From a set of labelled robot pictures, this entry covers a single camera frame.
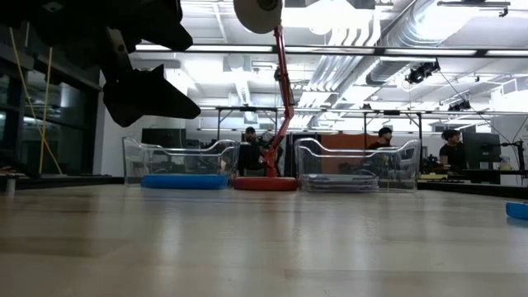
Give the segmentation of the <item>clear plastic bin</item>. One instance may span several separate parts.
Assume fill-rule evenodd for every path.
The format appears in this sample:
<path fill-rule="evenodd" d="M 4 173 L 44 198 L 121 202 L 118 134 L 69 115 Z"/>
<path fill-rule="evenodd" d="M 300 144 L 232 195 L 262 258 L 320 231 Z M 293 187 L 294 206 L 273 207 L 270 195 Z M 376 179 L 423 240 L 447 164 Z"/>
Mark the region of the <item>clear plastic bin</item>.
<path fill-rule="evenodd" d="M 370 152 L 368 149 L 338 150 L 341 155 L 329 155 L 330 158 L 359 158 L 354 153 L 361 154 L 362 163 L 352 174 L 376 175 L 370 169 L 370 157 L 375 153 L 391 153 L 393 162 L 387 172 L 377 176 L 379 191 L 377 192 L 414 192 L 417 189 L 417 179 L 420 169 L 421 141 L 412 139 L 399 147 L 382 148 Z M 331 174 L 323 173 L 322 159 L 327 157 L 330 149 L 324 148 L 316 139 L 304 138 L 295 141 L 296 178 L 299 188 L 305 186 L 303 174 Z"/>
<path fill-rule="evenodd" d="M 124 138 L 125 184 L 141 186 L 148 174 L 208 174 L 227 176 L 226 189 L 237 175 L 240 145 L 237 141 L 222 139 L 208 148 L 164 148 Z"/>

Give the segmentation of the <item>person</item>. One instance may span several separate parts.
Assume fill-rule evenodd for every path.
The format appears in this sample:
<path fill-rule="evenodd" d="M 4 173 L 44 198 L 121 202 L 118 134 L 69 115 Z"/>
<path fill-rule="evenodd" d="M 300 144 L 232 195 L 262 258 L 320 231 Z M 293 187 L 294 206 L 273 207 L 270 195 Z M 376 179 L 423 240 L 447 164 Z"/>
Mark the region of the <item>person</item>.
<path fill-rule="evenodd" d="M 441 135 L 445 144 L 439 152 L 442 165 L 448 165 L 450 169 L 460 172 L 467 168 L 464 144 L 461 142 L 461 133 L 458 130 L 444 130 Z"/>
<path fill-rule="evenodd" d="M 245 172 L 258 171 L 264 168 L 260 158 L 265 156 L 269 149 L 269 142 L 261 136 L 257 136 L 255 129 L 247 127 L 244 132 L 244 141 L 241 143 L 238 153 L 238 174 L 243 177 Z"/>
<path fill-rule="evenodd" d="M 392 130 L 389 127 L 383 127 L 378 131 L 378 140 L 372 143 L 368 150 L 370 152 L 391 147 Z M 370 157 L 370 169 L 377 176 L 384 175 L 388 167 L 392 165 L 393 157 L 391 153 L 375 153 Z"/>

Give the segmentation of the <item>red desk lamp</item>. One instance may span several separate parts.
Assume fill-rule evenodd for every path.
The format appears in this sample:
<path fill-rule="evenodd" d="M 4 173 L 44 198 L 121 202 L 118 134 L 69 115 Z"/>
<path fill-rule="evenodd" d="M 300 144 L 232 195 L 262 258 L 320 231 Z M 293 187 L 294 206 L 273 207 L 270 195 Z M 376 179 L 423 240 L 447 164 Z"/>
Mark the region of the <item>red desk lamp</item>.
<path fill-rule="evenodd" d="M 272 32 L 275 36 L 279 63 L 276 77 L 285 108 L 285 119 L 276 132 L 269 149 L 264 153 L 263 163 L 266 175 L 264 177 L 237 177 L 233 186 L 236 190 L 247 191 L 294 191 L 298 186 L 297 180 L 293 177 L 278 177 L 276 169 L 278 149 L 293 118 L 295 105 L 281 25 L 283 0 L 233 0 L 233 7 L 238 20 L 246 29 L 256 34 Z"/>

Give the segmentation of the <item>long ceiling light bar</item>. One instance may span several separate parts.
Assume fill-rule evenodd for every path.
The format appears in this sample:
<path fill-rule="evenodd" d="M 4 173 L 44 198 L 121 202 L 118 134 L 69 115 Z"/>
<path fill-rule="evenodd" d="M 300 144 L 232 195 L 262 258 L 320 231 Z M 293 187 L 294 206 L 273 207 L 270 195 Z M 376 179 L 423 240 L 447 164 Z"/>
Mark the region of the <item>long ceiling light bar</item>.
<path fill-rule="evenodd" d="M 192 54 L 277 54 L 277 45 L 193 45 Z M 476 59 L 528 59 L 528 49 L 456 49 L 456 48 L 392 48 L 368 46 L 286 45 L 286 54 L 354 55 L 379 57 L 434 57 Z"/>

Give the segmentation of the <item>orange partition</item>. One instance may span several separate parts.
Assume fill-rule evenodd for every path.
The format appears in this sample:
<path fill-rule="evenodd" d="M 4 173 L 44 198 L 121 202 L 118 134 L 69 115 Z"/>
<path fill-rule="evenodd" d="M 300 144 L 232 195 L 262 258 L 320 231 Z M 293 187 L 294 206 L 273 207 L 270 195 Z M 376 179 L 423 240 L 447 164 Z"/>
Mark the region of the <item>orange partition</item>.
<path fill-rule="evenodd" d="M 323 173 L 331 174 L 352 174 L 361 167 L 361 154 L 354 153 L 359 158 L 330 158 L 329 155 L 341 155 L 338 150 L 345 149 L 366 149 L 373 144 L 377 137 L 371 134 L 324 134 L 321 136 L 321 145 L 330 149 L 324 152 L 327 157 L 322 159 Z"/>

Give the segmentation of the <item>black computer monitor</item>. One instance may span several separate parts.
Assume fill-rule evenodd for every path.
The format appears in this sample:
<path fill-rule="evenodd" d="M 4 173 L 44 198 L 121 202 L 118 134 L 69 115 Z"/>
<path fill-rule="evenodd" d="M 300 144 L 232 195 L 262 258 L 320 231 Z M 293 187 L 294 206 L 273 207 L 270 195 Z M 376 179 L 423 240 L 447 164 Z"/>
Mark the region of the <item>black computer monitor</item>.
<path fill-rule="evenodd" d="M 498 134 L 463 132 L 465 160 L 470 168 L 480 167 L 480 163 L 498 163 L 501 143 Z"/>

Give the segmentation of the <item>black wall screen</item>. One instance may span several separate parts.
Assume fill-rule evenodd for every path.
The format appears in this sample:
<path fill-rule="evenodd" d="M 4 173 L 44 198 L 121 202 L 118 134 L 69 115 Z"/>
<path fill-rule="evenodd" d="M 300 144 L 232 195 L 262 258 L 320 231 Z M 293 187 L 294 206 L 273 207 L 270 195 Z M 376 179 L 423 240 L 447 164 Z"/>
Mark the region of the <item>black wall screen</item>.
<path fill-rule="evenodd" d="M 159 145 L 169 149 L 185 147 L 185 129 L 145 128 L 142 129 L 141 142 L 144 144 Z"/>

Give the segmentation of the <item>black background workstation frame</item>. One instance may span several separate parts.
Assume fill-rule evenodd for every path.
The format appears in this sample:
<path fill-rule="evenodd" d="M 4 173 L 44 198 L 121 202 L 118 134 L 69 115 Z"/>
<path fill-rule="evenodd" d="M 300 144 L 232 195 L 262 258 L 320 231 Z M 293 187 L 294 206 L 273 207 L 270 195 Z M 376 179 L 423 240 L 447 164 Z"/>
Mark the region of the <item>black background workstation frame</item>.
<path fill-rule="evenodd" d="M 213 132 L 219 139 L 225 134 L 242 133 L 248 126 L 258 134 L 330 135 L 362 134 L 365 145 L 377 137 L 378 130 L 392 130 L 394 145 L 409 139 L 422 139 L 428 146 L 439 146 L 437 127 L 450 128 L 455 115 L 446 111 L 421 110 L 354 110 L 264 106 L 204 106 L 197 126 L 200 132 Z"/>

